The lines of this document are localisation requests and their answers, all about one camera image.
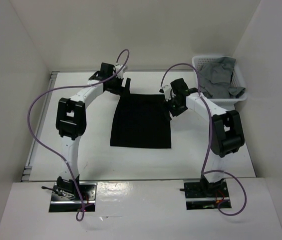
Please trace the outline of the black skirt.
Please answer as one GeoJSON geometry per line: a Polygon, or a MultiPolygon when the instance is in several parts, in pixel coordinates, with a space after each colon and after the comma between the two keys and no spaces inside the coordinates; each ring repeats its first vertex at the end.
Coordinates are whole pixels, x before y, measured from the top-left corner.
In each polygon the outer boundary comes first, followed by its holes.
{"type": "Polygon", "coordinates": [[[170,149],[171,127],[163,114],[160,94],[121,96],[112,122],[112,147],[170,149]]]}

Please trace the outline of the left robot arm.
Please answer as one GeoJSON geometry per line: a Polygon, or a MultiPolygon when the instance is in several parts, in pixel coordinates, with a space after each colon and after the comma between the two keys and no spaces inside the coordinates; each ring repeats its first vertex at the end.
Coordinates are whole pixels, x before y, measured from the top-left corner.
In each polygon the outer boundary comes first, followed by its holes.
{"type": "Polygon", "coordinates": [[[58,102],[56,129],[61,137],[61,156],[65,158],[65,169],[57,178],[57,189],[69,200],[80,195],[78,151],[79,142],[86,127],[87,107],[105,91],[119,95],[123,91],[122,82],[127,65],[102,63],[82,88],[70,98],[62,97],[58,102]]]}

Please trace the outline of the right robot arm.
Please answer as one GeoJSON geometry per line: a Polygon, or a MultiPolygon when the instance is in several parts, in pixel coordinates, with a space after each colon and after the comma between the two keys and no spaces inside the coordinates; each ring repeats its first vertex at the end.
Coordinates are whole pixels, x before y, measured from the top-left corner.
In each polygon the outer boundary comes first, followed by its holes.
{"type": "Polygon", "coordinates": [[[203,160],[199,191],[206,197],[220,190],[228,161],[245,144],[240,115],[207,99],[197,88],[189,88],[182,78],[161,86],[168,110],[177,117],[192,110],[209,124],[208,149],[203,160]]]}

